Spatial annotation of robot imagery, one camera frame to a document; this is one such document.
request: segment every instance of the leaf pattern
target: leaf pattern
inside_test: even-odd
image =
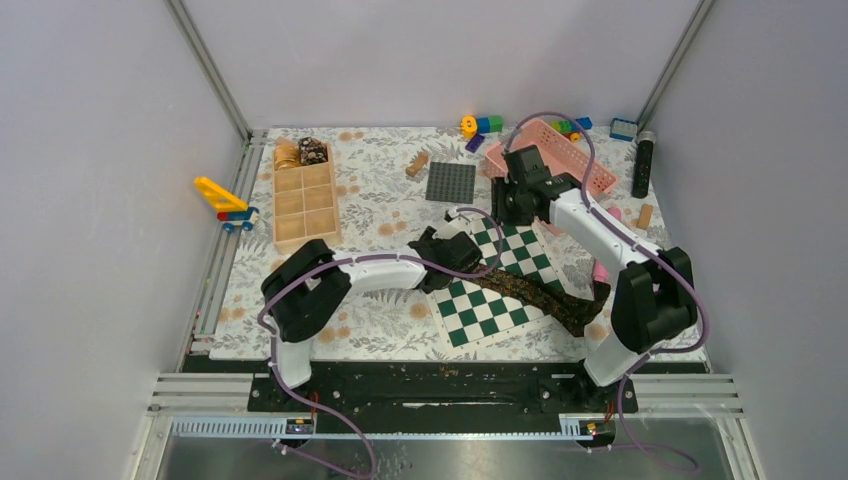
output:
[[[274,141],[283,136],[299,139],[312,136],[332,145],[335,155],[339,214],[344,240],[335,248],[345,253],[394,250],[417,238],[428,226],[439,226],[451,205],[427,202],[428,167],[414,178],[404,168],[424,150],[430,161],[463,163],[482,168],[485,152],[503,141],[508,130],[487,135],[472,154],[458,128],[277,128],[268,134],[250,204],[260,209],[262,221],[250,232],[242,232],[224,295],[222,312],[210,352],[214,359],[261,360],[270,354],[270,337],[256,323],[264,300],[259,285],[286,256],[274,248],[271,237],[272,154]],[[633,145],[609,138],[609,129],[590,131],[597,160],[620,179],[619,187],[599,201],[604,207],[618,206],[622,221],[631,225],[643,203],[653,205],[654,215],[647,231],[635,230],[662,247],[671,239],[662,221],[653,191],[645,199],[630,197]],[[585,143],[581,147],[588,151]],[[488,211],[490,183],[478,175],[474,205]],[[589,282],[593,259],[567,234],[554,236],[541,229],[551,246],[551,261],[565,273],[569,293],[590,298]],[[593,324],[609,327],[612,298]],[[687,330],[668,342],[688,345],[697,331]],[[568,334],[557,322],[516,333],[514,336],[473,352],[448,354],[436,328],[433,313],[419,291],[390,289],[348,297],[314,342],[312,357],[326,360],[429,360],[429,361],[575,361],[586,355],[584,339]],[[659,355],[659,360],[704,360],[702,351],[687,355]]]

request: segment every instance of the green and white checkered mat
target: green and white checkered mat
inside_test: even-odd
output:
[[[483,253],[488,265],[497,254],[498,234],[486,220],[471,224],[471,237]],[[546,252],[550,248],[538,231],[529,227],[504,227],[504,247],[498,268],[563,289],[565,278],[551,265]],[[448,353],[477,350],[512,335],[541,327],[541,319],[549,318],[536,307],[505,297],[487,288],[456,279],[447,288],[427,295],[436,326]]]

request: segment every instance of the pink basket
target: pink basket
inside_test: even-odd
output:
[[[538,118],[530,120],[523,127],[521,133],[512,142],[512,149],[536,145],[542,154],[542,161],[551,169],[551,175],[570,173],[579,181],[583,180],[586,173],[586,165],[589,163],[589,155],[571,143],[562,134],[550,125]],[[486,165],[483,171],[489,178],[506,176],[506,163],[503,160],[503,145],[500,142],[486,150]],[[589,177],[589,193],[593,197],[601,193],[609,194],[618,185],[618,177],[612,174],[595,159],[592,166],[592,175]]]

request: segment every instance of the yellow block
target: yellow block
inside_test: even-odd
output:
[[[221,212],[243,212],[247,210],[247,203],[232,193],[221,188],[217,183],[206,177],[194,179],[194,188],[203,195],[203,198],[212,205],[212,208]]]
[[[472,116],[462,117],[462,122],[459,124],[459,129],[465,138],[470,139],[477,133],[477,119]]]

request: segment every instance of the gray wall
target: gray wall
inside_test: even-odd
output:
[[[843,0],[719,1],[651,125],[769,479],[848,477],[846,27]]]
[[[186,0],[248,123],[635,118],[697,0]]]
[[[239,143],[164,2],[2,2],[0,477],[122,474]]]

